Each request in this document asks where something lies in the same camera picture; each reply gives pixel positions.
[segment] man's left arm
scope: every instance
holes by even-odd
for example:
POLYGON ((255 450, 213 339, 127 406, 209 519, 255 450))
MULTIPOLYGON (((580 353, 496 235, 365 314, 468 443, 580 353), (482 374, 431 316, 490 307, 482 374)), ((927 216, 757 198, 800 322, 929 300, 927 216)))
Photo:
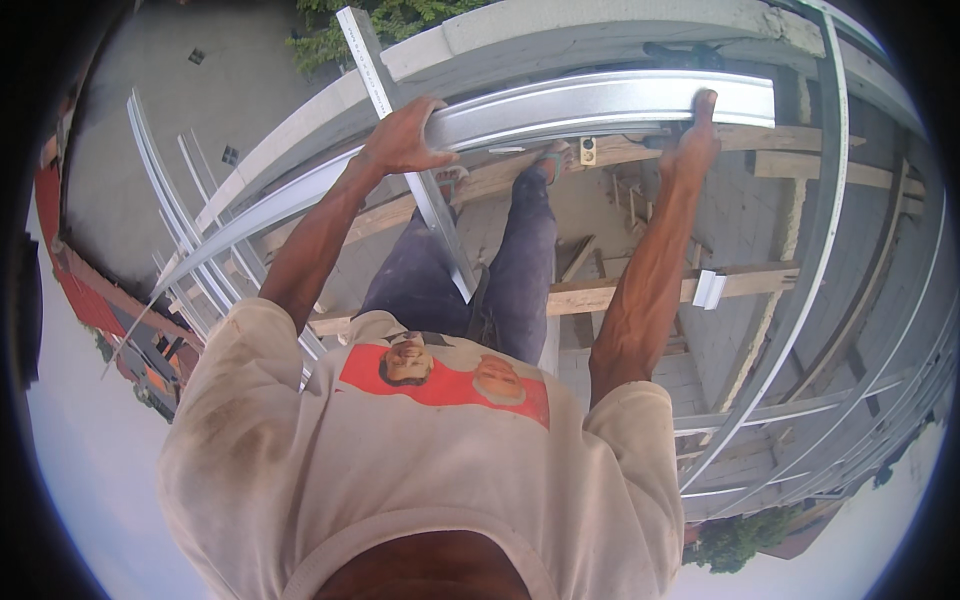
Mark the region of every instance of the man's left arm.
POLYGON ((380 121, 360 154, 350 160, 276 255, 259 297, 285 310, 298 335, 367 195, 387 175, 426 171, 457 159, 454 153, 430 150, 423 137, 430 113, 444 106, 441 100, 420 97, 380 121))

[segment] green flip-flop strap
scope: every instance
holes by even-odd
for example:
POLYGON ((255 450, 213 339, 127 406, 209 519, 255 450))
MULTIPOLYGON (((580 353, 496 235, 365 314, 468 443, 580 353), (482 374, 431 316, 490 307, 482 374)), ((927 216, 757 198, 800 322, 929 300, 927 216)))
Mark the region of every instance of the green flip-flop strap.
POLYGON ((553 158, 554 170, 553 170, 553 181, 550 182, 550 185, 553 185, 560 178, 560 170, 564 166, 564 160, 561 158, 559 152, 548 152, 540 158, 537 159, 537 162, 544 160, 545 158, 553 158))

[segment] red graphic on shirt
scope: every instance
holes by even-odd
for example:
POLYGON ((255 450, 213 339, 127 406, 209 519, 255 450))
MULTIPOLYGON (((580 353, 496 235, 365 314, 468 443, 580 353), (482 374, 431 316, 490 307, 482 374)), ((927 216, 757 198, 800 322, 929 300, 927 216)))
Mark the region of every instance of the red graphic on shirt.
POLYGON ((395 340, 390 348, 354 346, 340 380, 368 394, 403 394, 425 406, 478 404, 529 417, 550 429, 542 381, 521 377, 494 354, 483 354, 473 371, 456 371, 431 356, 422 338, 410 338, 395 340))

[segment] white bracket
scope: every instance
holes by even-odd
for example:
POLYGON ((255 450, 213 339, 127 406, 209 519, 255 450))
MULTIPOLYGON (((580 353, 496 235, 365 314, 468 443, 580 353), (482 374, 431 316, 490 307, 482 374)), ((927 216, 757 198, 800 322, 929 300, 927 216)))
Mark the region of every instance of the white bracket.
POLYGON ((727 276, 719 275, 716 271, 704 269, 697 279, 697 289, 693 293, 693 305, 704 310, 713 310, 720 301, 723 287, 727 284, 727 276))

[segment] construction site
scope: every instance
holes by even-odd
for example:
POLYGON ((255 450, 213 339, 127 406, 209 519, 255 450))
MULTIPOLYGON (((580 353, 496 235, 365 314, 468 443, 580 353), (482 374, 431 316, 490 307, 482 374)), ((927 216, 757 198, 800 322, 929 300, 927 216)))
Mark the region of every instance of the construction site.
MULTIPOLYGON (((297 72, 283 39, 298 23, 293 3, 143 3, 91 57, 37 174, 61 285, 105 303, 85 322, 129 347, 169 419, 211 330, 382 116, 356 55, 297 72)), ((688 523, 797 504, 810 523, 948 413, 960 305, 942 174, 883 47, 830 5, 504 0, 366 47, 388 98, 448 104, 427 141, 469 170, 446 232, 468 289, 516 176, 552 140, 573 147, 549 190, 539 366, 585 414, 591 346, 657 211, 658 140, 693 91, 717 90, 722 149, 653 376, 688 523)), ((367 197, 300 336, 304 380, 429 201, 403 176, 367 197)))

